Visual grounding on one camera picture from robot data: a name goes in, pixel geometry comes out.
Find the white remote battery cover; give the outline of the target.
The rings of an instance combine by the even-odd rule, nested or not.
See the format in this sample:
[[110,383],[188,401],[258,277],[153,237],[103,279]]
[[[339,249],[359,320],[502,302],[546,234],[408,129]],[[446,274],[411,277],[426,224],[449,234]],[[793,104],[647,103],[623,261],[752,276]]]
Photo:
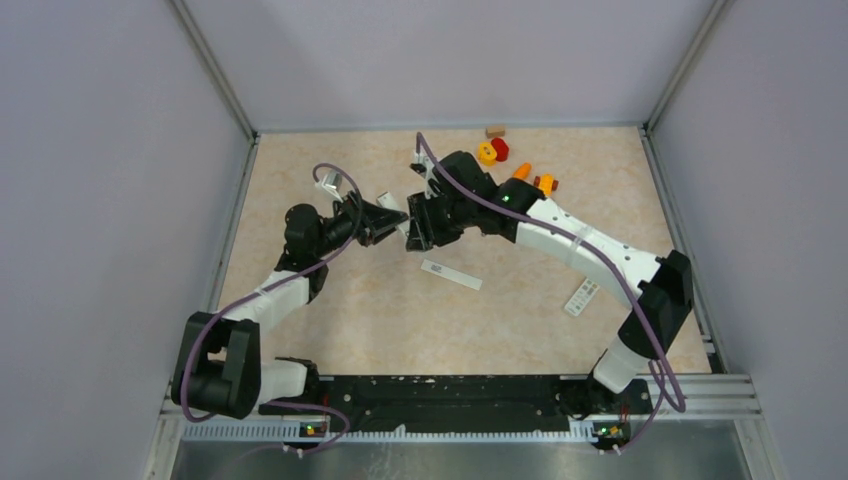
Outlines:
[[424,259],[422,261],[421,269],[425,272],[431,273],[440,278],[473,289],[475,291],[479,291],[483,284],[483,280],[480,278],[463,273],[461,271],[428,259]]

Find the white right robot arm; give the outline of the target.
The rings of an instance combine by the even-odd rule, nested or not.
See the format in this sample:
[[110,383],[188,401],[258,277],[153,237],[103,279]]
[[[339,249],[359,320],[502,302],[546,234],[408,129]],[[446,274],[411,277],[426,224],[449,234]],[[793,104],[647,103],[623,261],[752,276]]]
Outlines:
[[410,167],[426,187],[407,199],[407,250],[443,247],[476,227],[562,261],[630,308],[586,385],[594,409],[614,411],[626,400],[631,381],[668,352],[692,311],[690,259],[676,250],[661,257],[618,241],[524,180],[498,184],[468,152],[456,151],[438,162],[416,153]]

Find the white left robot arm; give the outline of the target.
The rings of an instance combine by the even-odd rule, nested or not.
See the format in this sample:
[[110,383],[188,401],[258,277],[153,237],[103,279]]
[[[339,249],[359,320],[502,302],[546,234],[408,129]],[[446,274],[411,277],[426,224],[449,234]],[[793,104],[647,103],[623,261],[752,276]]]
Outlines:
[[171,380],[171,400],[193,422],[212,415],[243,419],[281,399],[297,413],[319,404],[315,365],[293,358],[262,360],[263,336],[322,291],[328,263],[357,242],[376,245],[408,220],[350,191],[323,217],[306,203],[285,214],[284,249],[267,279],[217,312],[198,311],[186,321]]

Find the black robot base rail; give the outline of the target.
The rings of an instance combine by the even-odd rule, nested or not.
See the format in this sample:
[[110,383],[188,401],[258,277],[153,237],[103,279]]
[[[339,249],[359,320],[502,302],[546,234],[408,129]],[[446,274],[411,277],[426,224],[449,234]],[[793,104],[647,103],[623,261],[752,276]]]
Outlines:
[[579,376],[322,377],[305,393],[261,406],[261,415],[289,415],[293,404],[333,408],[354,433],[489,434],[566,432],[593,414],[621,419],[645,410],[647,387],[632,382],[615,394]]

